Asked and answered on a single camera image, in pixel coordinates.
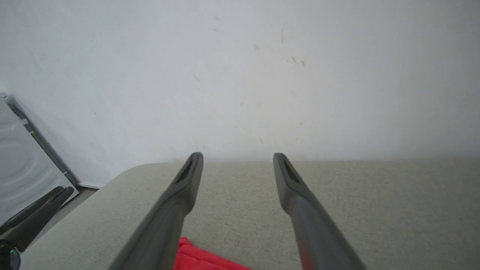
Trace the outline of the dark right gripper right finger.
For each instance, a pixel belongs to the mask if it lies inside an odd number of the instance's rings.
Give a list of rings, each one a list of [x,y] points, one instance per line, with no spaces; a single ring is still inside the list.
[[[283,153],[273,157],[283,210],[291,218],[304,270],[365,270],[365,265],[326,209]]]

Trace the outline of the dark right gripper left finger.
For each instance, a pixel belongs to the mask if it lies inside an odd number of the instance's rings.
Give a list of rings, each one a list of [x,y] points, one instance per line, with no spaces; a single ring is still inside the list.
[[[194,152],[110,265],[112,270],[171,270],[185,217],[194,208],[203,155]]]

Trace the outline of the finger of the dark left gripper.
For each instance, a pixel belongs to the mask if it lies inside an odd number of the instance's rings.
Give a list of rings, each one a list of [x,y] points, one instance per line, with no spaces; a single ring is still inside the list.
[[[0,234],[4,234],[8,230],[14,228],[21,222],[23,222],[27,217],[29,217],[32,213],[37,211],[43,204],[45,204],[50,198],[53,198],[57,193],[62,191],[64,188],[61,186],[57,186],[53,188],[53,190],[49,191],[46,195],[39,198],[38,200],[34,201],[26,208],[21,210],[19,213],[15,214],[13,217],[8,219],[1,225]]]
[[[1,246],[24,252],[73,192],[73,187],[65,187],[23,222],[1,234]]]

